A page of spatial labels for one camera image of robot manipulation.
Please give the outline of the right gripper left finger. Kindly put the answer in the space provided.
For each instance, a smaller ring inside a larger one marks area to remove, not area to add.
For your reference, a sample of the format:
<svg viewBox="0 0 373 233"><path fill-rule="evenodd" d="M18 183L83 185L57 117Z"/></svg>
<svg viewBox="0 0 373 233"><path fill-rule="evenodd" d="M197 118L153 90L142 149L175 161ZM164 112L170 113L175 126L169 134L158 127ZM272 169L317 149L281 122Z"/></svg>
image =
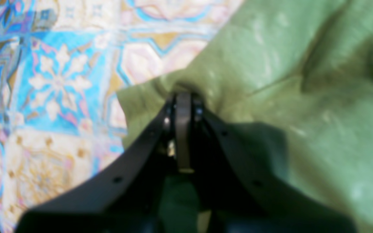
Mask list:
<svg viewBox="0 0 373 233"><path fill-rule="evenodd" d="M190 168L191 94L174 94L132 145L93 178L28 210L16 233L164 233L165 178Z"/></svg>

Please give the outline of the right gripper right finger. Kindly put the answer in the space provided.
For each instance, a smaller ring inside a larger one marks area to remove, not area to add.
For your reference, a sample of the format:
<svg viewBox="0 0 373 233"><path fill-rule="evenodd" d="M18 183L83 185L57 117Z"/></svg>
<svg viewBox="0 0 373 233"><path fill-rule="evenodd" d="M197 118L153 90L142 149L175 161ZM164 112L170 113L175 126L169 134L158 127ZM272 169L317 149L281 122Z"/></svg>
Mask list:
<svg viewBox="0 0 373 233"><path fill-rule="evenodd" d="M210 233L355 233L345 214L285 181L285 133L253 122L227 124L191 98L191 167Z"/></svg>

